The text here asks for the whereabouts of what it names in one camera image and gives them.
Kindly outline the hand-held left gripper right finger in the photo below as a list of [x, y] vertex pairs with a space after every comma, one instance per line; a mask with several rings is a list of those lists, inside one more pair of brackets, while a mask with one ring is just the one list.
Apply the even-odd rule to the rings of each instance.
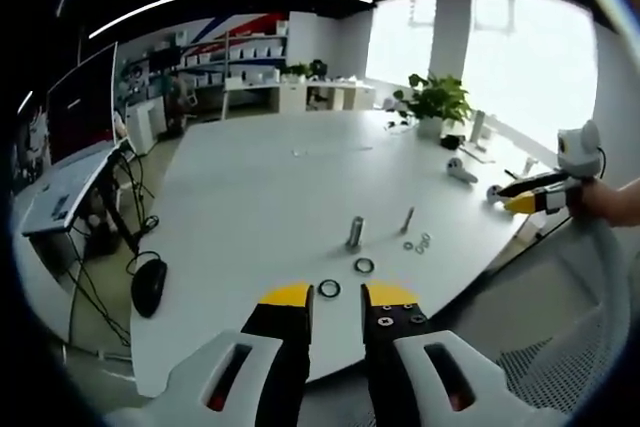
[[379, 426], [505, 426], [504, 373], [451, 331], [437, 331], [416, 297], [361, 285], [368, 388]]

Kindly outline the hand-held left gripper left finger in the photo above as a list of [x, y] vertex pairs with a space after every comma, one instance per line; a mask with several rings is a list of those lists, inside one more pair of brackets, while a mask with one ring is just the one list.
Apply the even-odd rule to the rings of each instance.
[[221, 332], [175, 367], [167, 418], [177, 426], [295, 426], [309, 376], [314, 287], [276, 288], [239, 331]]

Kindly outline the person's right hand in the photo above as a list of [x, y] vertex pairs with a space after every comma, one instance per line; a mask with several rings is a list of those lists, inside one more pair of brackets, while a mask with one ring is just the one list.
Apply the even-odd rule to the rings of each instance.
[[620, 224], [621, 192], [594, 179], [581, 185], [578, 200], [570, 208], [573, 217], [594, 217], [611, 226]]

